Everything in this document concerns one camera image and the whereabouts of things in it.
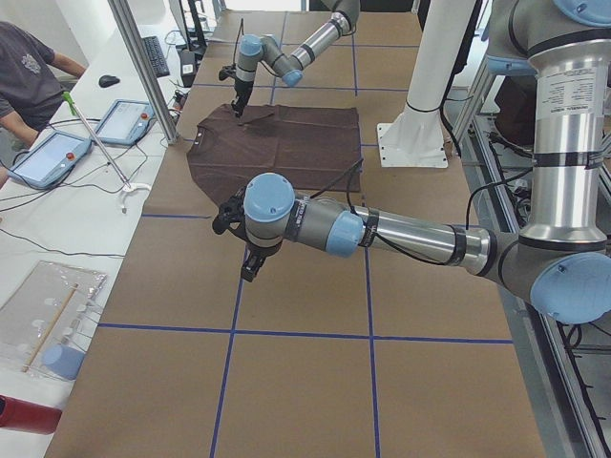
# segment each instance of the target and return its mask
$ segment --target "keyboard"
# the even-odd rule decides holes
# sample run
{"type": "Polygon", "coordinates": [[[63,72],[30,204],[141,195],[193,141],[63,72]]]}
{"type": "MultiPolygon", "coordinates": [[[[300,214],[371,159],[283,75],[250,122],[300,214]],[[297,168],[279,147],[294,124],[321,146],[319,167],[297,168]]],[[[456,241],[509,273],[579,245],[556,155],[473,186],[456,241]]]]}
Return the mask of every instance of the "keyboard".
{"type": "Polygon", "coordinates": [[[142,42],[144,44],[146,55],[151,61],[151,65],[155,71],[155,76],[159,78],[161,76],[167,76],[170,74],[170,69],[168,69],[168,63],[165,60],[163,51],[161,50],[159,39],[156,36],[145,36],[142,38],[142,42]]]}

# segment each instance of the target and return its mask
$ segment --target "computer mouse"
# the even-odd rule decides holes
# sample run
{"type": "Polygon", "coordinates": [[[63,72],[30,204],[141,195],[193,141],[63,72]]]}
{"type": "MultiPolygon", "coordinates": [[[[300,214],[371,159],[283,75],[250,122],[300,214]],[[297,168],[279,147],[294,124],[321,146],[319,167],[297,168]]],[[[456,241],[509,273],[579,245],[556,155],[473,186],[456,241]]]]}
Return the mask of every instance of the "computer mouse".
{"type": "Polygon", "coordinates": [[[112,76],[111,74],[103,74],[99,77],[99,81],[97,82],[97,84],[99,84],[100,88],[108,88],[109,86],[113,86],[119,81],[120,79],[118,79],[116,76],[112,76]]]}

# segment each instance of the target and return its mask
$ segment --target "tablet screen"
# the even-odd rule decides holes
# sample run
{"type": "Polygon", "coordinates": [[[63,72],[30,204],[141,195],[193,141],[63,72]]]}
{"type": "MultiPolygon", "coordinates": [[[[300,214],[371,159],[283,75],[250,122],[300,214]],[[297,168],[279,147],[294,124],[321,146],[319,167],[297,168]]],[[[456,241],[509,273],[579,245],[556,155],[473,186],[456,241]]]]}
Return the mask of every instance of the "tablet screen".
{"type": "Polygon", "coordinates": [[[38,146],[33,154],[23,160],[13,171],[24,178],[42,181],[62,160],[67,153],[82,143],[79,138],[55,134],[50,140],[38,146]]]}
{"type": "Polygon", "coordinates": [[[145,103],[119,102],[96,133],[102,138],[127,139],[146,108],[145,103]]]}

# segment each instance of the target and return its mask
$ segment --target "wooden stick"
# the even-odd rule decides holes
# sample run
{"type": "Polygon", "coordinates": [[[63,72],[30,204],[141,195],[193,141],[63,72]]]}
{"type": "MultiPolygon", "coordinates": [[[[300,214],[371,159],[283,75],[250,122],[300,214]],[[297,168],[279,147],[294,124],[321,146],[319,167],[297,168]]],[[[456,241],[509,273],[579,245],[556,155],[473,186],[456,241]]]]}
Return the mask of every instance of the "wooden stick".
{"type": "Polygon", "coordinates": [[[36,359],[36,356],[38,355],[40,348],[42,348],[42,345],[45,344],[45,341],[49,337],[49,334],[51,334],[51,331],[53,331],[53,328],[57,324],[59,317],[61,317],[61,314],[64,313],[64,310],[66,310],[66,307],[68,306],[68,302],[70,302],[70,300],[73,298],[73,295],[76,292],[76,289],[78,289],[78,283],[73,284],[72,291],[68,293],[68,296],[66,296],[66,299],[64,299],[64,302],[61,303],[61,305],[55,312],[55,316],[53,317],[53,319],[47,326],[47,329],[45,329],[44,334],[40,337],[40,341],[36,345],[36,348],[33,350],[28,360],[24,363],[23,367],[21,367],[22,372],[28,372],[28,369],[30,369],[30,366],[32,365],[34,359],[36,359]]]}

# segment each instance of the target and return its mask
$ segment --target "white desk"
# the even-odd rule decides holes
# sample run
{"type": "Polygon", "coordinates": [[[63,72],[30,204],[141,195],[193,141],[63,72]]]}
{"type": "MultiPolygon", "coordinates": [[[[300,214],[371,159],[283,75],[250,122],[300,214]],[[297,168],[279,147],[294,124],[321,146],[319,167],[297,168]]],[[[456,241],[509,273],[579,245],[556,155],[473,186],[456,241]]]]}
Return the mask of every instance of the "white desk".
{"type": "MultiPolygon", "coordinates": [[[[140,27],[142,36],[156,34],[164,50],[168,45],[164,38],[176,25],[171,15],[154,26],[140,27]]],[[[164,97],[169,101],[179,81],[179,58],[172,46],[168,54],[170,76],[158,79],[164,97]]],[[[80,110],[90,118],[101,118],[111,104],[118,98],[146,100],[146,94],[140,84],[136,70],[118,33],[95,59],[78,84],[72,90],[72,96],[80,110]],[[101,89],[97,80],[103,74],[113,74],[120,78],[120,83],[110,88],[101,89]]],[[[72,119],[67,104],[63,104],[53,117],[52,122],[72,119]]],[[[61,124],[56,129],[73,134],[87,136],[85,128],[79,123],[61,124]]],[[[41,138],[48,135],[48,129],[41,138]]],[[[134,182],[152,184],[165,153],[166,142],[158,124],[139,142],[140,148],[148,156],[134,177],[134,182]]],[[[118,156],[125,149],[110,148],[113,156],[118,156]]],[[[117,160],[121,170],[129,176],[142,162],[144,154],[134,148],[117,160]]],[[[93,169],[104,165],[106,159],[98,147],[83,158],[70,174],[67,182],[84,177],[93,169]]],[[[104,189],[117,190],[121,181],[110,166],[102,167],[88,175],[77,184],[93,183],[104,189]]],[[[33,190],[10,180],[0,190],[0,199],[22,196],[33,190]]],[[[119,208],[117,194],[110,195],[93,188],[60,187],[44,197],[18,209],[2,211],[5,208],[25,202],[35,196],[0,201],[0,227],[15,235],[37,241],[53,249],[65,252],[117,253],[124,255],[140,217],[142,204],[148,192],[138,191],[126,199],[127,213],[119,208]]],[[[40,260],[62,262],[78,267],[94,269],[108,274],[96,301],[103,305],[113,287],[122,259],[108,257],[72,256],[48,253],[32,244],[14,239],[0,233],[0,305],[4,304],[11,294],[31,272],[40,260]]],[[[15,373],[2,368],[0,363],[0,393],[21,398],[47,406],[63,407],[68,399],[72,384],[58,382],[22,373],[15,373]]],[[[39,458],[44,455],[52,435],[38,435],[14,432],[0,428],[0,450],[2,456],[39,458]]]]}

